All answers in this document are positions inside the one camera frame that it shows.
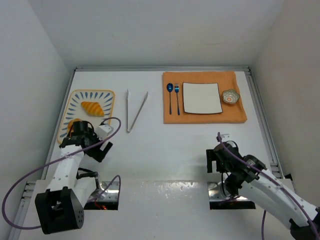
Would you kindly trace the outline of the curled striped croissant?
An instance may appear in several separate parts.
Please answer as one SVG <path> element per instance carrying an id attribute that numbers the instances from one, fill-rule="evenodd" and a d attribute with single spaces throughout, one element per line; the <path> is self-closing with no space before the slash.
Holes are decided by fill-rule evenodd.
<path id="1" fill-rule="evenodd" d="M 67 125 L 67 133 L 69 131 L 73 131 L 74 122 L 79 122 L 79 121 L 82 121 L 82 120 L 80 118 L 75 118 L 75 119 L 71 120 Z"/>

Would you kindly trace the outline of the long striped croissant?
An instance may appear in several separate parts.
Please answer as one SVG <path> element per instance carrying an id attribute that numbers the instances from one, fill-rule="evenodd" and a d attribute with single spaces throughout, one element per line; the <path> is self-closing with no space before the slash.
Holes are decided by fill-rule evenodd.
<path id="1" fill-rule="evenodd" d="M 98 102 L 82 101 L 81 106 L 89 116 L 93 116 L 93 117 L 104 116 L 104 111 Z"/>

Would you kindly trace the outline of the metal serving tongs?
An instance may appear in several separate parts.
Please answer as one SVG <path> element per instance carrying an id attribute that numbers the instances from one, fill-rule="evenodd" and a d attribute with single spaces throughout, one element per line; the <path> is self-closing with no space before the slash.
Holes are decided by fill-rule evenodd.
<path id="1" fill-rule="evenodd" d="M 126 132 L 129 134 L 136 125 L 142 109 L 147 102 L 149 93 L 144 94 L 143 99 L 139 102 L 133 102 L 131 92 L 127 89 L 125 93 L 125 108 L 126 108 Z"/>

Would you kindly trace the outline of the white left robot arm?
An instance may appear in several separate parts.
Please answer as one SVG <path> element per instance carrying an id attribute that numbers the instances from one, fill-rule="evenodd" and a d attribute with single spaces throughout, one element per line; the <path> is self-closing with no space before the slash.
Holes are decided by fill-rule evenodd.
<path id="1" fill-rule="evenodd" d="M 112 147 L 102 140 L 112 127 L 101 123 L 98 127 L 85 120 L 74 121 L 59 148 L 63 158 L 55 170 L 45 192 L 35 197 L 35 207 L 42 232 L 46 235 L 76 230 L 84 224 L 84 207 L 91 194 L 98 190 L 97 172 L 79 174 L 85 156 L 102 162 Z"/>

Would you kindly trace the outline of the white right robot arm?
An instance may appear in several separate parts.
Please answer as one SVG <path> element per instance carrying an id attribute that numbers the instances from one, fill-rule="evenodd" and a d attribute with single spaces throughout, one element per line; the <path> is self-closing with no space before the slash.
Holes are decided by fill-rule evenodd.
<path id="1" fill-rule="evenodd" d="M 295 240 L 320 238 L 320 209 L 286 187 L 253 155 L 241 156 L 234 141 L 206 150 L 207 172 L 213 165 L 227 177 L 219 183 L 219 204 L 245 197 L 280 221 Z"/>

